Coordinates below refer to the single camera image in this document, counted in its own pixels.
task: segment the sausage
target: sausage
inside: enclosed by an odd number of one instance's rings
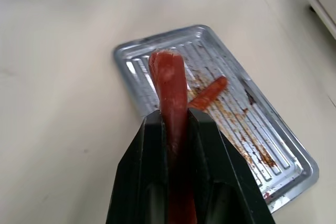
[[[215,101],[218,95],[227,87],[227,79],[221,76],[213,81],[208,87],[201,91],[190,103],[190,108],[204,111],[210,103]]]
[[[180,54],[156,51],[149,58],[149,70],[160,100],[166,128],[169,163],[169,224],[196,224],[196,211],[188,158],[187,84]]]

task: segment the metal tray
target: metal tray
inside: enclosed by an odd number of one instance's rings
[[[167,48],[184,58],[190,100],[215,78],[228,78],[227,90],[207,113],[248,162],[271,212],[318,180],[316,162],[209,27],[186,27],[114,50],[114,59],[142,116],[159,107],[149,75],[149,55]]]

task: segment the white countertop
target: white countertop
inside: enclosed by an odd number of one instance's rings
[[[336,45],[306,0],[0,0],[0,223],[104,223],[140,119],[111,51],[192,24],[219,35],[317,161],[277,223],[334,223]]]

